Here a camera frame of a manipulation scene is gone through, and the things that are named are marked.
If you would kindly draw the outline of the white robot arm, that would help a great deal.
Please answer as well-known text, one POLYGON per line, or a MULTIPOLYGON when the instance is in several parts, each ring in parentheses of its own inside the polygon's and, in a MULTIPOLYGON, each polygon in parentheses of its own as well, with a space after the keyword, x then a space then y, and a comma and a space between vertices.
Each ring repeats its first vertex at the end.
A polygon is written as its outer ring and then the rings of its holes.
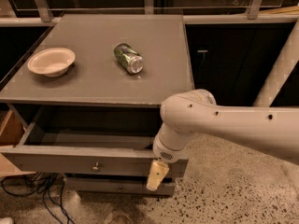
POLYGON ((299 22, 292 28, 270 74, 251 107, 217 105, 206 90, 172 95, 162 102, 163 124, 155 136, 156 159, 147 189, 155 191, 197 133, 207 133, 270 156, 299 164, 299 108, 273 107, 283 84, 298 62, 299 22))

